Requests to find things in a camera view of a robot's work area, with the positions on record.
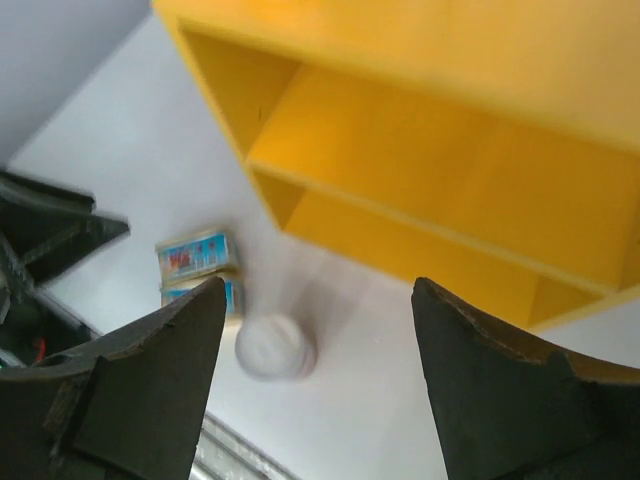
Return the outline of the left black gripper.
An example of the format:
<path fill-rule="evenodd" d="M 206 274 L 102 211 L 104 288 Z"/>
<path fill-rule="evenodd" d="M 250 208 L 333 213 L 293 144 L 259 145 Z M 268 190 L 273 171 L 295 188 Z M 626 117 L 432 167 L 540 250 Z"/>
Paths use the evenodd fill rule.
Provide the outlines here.
<path fill-rule="evenodd" d="M 95 337 L 42 286 L 110 242 L 126 220 L 93 215 L 95 197 L 1 172 L 1 367 L 25 367 Z"/>

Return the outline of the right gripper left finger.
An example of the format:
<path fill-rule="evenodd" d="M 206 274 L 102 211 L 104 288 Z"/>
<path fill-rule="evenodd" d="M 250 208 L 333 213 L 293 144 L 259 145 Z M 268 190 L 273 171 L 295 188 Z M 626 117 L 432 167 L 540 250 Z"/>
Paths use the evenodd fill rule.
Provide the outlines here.
<path fill-rule="evenodd" d="M 222 279 L 1 373 L 5 479 L 185 479 L 225 324 Z"/>

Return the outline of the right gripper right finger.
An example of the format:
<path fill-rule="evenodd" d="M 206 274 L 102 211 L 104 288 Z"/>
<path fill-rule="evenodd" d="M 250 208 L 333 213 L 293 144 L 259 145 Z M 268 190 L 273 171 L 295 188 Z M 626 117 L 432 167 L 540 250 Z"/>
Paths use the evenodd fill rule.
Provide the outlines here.
<path fill-rule="evenodd" d="M 451 479 L 635 479 L 639 372 L 560 347 L 427 278 L 411 297 Z"/>

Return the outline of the white porridge can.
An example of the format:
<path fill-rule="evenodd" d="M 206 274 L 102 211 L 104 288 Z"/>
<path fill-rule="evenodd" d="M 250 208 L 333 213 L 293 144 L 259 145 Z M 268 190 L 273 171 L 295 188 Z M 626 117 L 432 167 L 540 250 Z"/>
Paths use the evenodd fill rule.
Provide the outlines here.
<path fill-rule="evenodd" d="M 245 320 L 235 339 L 240 367 L 260 381 L 292 381 L 315 367 L 315 343 L 295 319 L 271 314 Z"/>

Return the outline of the yellow wooden shelf cabinet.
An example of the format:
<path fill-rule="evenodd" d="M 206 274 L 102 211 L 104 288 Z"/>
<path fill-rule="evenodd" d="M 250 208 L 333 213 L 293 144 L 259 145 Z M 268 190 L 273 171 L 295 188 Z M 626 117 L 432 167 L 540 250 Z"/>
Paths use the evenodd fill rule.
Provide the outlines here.
<path fill-rule="evenodd" d="M 157 1 L 279 228 L 522 328 L 639 296 L 635 1 Z"/>

